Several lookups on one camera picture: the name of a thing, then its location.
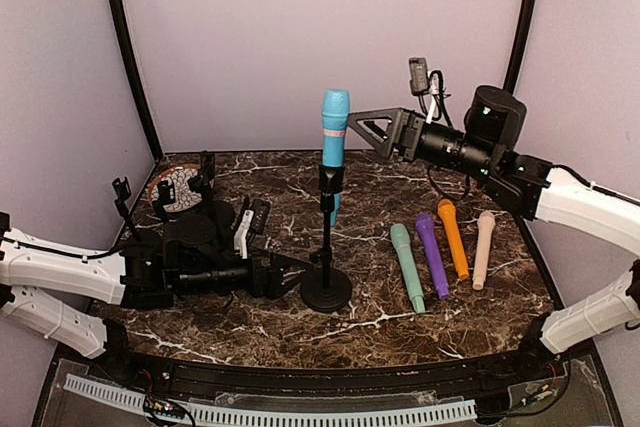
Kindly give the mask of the black stand of blue microphone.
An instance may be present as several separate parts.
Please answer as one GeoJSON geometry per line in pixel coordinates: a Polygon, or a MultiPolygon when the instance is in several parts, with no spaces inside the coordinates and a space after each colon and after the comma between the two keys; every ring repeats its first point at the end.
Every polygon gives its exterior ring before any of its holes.
{"type": "Polygon", "coordinates": [[[319,165],[320,211],[323,215],[323,241],[321,248],[310,256],[319,264],[308,270],[300,285],[300,296],[311,310],[334,313],[345,307],[352,296],[352,283],[348,276],[334,267],[331,244],[332,214],[336,197],[343,190],[344,167],[319,165]]]}

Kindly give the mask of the blue microphone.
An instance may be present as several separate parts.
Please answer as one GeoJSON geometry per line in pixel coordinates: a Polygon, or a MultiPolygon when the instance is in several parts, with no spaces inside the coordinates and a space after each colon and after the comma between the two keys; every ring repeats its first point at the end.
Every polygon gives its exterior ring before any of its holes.
{"type": "Polygon", "coordinates": [[[330,196],[333,197],[333,208],[330,210],[331,227],[336,225],[338,211],[340,210],[349,114],[349,92],[347,90],[327,90],[321,113],[323,150],[320,165],[320,191],[323,199],[330,196]]]}

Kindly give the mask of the black stand of purple microphone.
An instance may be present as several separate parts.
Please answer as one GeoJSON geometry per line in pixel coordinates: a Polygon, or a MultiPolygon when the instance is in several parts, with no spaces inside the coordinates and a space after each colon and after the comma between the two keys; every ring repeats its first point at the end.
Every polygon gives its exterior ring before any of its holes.
{"type": "Polygon", "coordinates": [[[227,247],[230,244],[232,233],[230,225],[234,220],[235,213],[230,204],[214,199],[215,176],[215,153],[207,150],[201,151],[197,174],[188,180],[188,187],[191,192],[201,197],[202,206],[199,208],[199,213],[213,222],[219,246],[227,247]]]}

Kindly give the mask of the orange microphone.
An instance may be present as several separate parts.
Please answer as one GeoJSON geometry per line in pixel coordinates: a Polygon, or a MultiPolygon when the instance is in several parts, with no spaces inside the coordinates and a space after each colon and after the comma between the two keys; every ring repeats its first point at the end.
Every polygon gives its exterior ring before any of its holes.
{"type": "Polygon", "coordinates": [[[456,208],[451,200],[443,199],[438,203],[438,216],[445,229],[458,279],[467,280],[470,277],[468,260],[457,222],[456,208]]]}

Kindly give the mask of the purple microphone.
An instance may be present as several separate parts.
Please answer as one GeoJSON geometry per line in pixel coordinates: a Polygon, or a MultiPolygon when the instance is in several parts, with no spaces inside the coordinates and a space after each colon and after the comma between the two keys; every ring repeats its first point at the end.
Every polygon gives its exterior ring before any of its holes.
{"type": "Polygon", "coordinates": [[[425,257],[438,299],[447,300],[450,297],[449,283],[435,235],[434,221],[429,214],[421,213],[416,218],[415,227],[423,243],[425,257]]]}

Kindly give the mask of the mint green microphone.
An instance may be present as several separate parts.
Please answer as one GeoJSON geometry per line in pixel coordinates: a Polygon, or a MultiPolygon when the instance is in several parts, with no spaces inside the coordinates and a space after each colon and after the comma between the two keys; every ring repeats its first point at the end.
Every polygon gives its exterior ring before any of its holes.
{"type": "Polygon", "coordinates": [[[411,248],[411,239],[406,226],[402,223],[393,224],[390,229],[390,237],[398,257],[405,287],[413,310],[417,314],[424,314],[427,311],[424,292],[411,248]]]}

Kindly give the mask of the black stand of mint microphone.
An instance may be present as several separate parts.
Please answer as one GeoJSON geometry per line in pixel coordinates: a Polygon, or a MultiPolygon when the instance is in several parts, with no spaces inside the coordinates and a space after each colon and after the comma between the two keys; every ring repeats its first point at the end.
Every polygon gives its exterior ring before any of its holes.
{"type": "Polygon", "coordinates": [[[216,236],[217,227],[214,220],[213,190],[209,178],[205,174],[195,174],[178,182],[169,183],[171,211],[179,216],[173,222],[164,225],[163,244],[182,243],[195,247],[211,243],[216,236]]]}

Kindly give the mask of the beige microphone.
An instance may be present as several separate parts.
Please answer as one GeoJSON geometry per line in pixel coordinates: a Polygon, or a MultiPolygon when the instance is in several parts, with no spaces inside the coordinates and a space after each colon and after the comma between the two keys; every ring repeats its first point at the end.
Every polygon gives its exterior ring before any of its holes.
{"type": "Polygon", "coordinates": [[[472,281],[472,288],[475,291],[481,291],[486,282],[495,225],[495,215],[490,211],[482,212],[477,220],[478,231],[472,281]]]}

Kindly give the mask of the black stand of beige microphone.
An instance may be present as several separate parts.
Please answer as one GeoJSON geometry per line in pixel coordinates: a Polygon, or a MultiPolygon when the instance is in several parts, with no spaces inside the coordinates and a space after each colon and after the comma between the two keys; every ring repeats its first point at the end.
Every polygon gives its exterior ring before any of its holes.
{"type": "Polygon", "coordinates": [[[175,187],[168,180],[160,181],[156,186],[157,197],[152,201],[152,207],[162,223],[168,223],[169,217],[165,207],[175,202],[175,187]]]}

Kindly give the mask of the black stand of orange microphone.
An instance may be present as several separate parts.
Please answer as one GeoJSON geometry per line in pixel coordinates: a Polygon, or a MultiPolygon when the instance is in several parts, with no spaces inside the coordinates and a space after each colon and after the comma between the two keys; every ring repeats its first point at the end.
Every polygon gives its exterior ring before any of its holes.
{"type": "Polygon", "coordinates": [[[117,245],[126,243],[127,245],[142,245],[142,237],[140,233],[137,231],[135,224],[133,223],[129,208],[127,206],[127,201],[131,197],[131,188],[129,184],[129,180],[127,177],[123,179],[117,177],[112,181],[112,188],[115,192],[116,198],[114,200],[114,205],[117,209],[119,216],[122,218],[124,227],[123,230],[129,232],[129,236],[124,239],[120,238],[117,241],[117,245]]]}

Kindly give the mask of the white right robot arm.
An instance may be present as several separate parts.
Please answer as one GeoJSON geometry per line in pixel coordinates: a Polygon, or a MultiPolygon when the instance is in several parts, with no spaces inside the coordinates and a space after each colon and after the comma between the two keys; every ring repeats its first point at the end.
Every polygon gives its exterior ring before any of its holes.
{"type": "MultiPolygon", "coordinates": [[[[352,113],[348,125],[381,156],[397,153],[474,179],[503,210],[584,232],[632,254],[639,252],[639,202],[572,168],[515,150],[525,105],[509,92],[482,85],[475,91],[463,131],[430,123],[414,111],[391,108],[352,113]]],[[[623,324],[639,322],[639,265],[572,306],[533,321],[522,350],[510,360],[521,381],[534,379],[549,355],[623,324]]]]}

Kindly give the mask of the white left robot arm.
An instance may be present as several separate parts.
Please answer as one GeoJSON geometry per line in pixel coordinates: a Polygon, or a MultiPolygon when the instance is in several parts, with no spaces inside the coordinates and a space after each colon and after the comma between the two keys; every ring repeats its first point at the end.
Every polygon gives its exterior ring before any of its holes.
{"type": "Polygon", "coordinates": [[[120,383],[141,374],[121,324],[92,317],[53,297],[77,294],[123,309],[164,310],[176,299],[236,290],[279,299],[312,264],[259,248],[235,251],[229,227],[186,215],[162,232],[141,229],[106,251],[44,241],[1,216],[1,313],[86,358],[101,357],[120,383]]]}

